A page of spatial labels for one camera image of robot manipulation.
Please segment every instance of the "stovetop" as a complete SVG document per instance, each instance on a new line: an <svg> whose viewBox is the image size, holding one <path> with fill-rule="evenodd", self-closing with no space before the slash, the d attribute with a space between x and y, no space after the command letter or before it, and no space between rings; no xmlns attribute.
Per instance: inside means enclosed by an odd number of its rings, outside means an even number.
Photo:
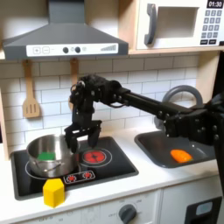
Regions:
<svg viewBox="0 0 224 224"><path fill-rule="evenodd" d="M80 142L79 152L79 167L60 177L66 191L138 174L136 167L112 137L100 138L93 150L88 147L87 141ZM39 177L31 171L26 150L12 153L11 165L17 200L28 200L43 195L43 186L47 178Z"/></svg>

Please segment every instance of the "countertop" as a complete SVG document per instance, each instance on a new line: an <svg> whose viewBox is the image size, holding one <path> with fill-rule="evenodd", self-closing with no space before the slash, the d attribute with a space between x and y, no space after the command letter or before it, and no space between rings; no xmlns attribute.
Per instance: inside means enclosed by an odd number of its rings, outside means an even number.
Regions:
<svg viewBox="0 0 224 224"><path fill-rule="evenodd" d="M118 179L69 191L66 193L65 203L54 209L44 205L43 197L24 201L15 200L11 162L2 162L0 158L0 223L29 220L134 193L146 192L218 175L216 160L175 169L165 169L153 164L136 145L134 138L137 134L155 130L153 128L123 129L116 132L102 133L101 137L113 137L115 139L130 161L138 169L139 174L135 177Z"/></svg>

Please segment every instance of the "stainless steel pot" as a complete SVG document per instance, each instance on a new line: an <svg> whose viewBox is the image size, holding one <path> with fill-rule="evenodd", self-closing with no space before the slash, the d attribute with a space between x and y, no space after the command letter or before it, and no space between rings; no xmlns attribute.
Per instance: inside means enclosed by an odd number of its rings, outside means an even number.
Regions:
<svg viewBox="0 0 224 224"><path fill-rule="evenodd" d="M51 153L53 160L41 160L41 153ZM33 140L27 146L31 170L45 178L57 178L72 172L78 165L77 154L67 148L65 136L49 135Z"/></svg>

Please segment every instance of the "yellow block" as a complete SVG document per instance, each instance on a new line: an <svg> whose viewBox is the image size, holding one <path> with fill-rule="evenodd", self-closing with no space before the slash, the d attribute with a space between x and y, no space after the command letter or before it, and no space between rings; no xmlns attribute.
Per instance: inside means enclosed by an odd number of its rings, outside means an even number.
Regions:
<svg viewBox="0 0 224 224"><path fill-rule="evenodd" d="M48 179L43 187L44 202L56 207L65 201L65 187L60 178Z"/></svg>

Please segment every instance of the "microwave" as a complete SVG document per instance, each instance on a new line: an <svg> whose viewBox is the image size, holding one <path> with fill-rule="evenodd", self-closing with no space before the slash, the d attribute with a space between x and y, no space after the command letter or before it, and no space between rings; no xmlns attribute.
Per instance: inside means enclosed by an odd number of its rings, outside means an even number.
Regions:
<svg viewBox="0 0 224 224"><path fill-rule="evenodd" d="M136 49L223 46L223 0L140 0Z"/></svg>

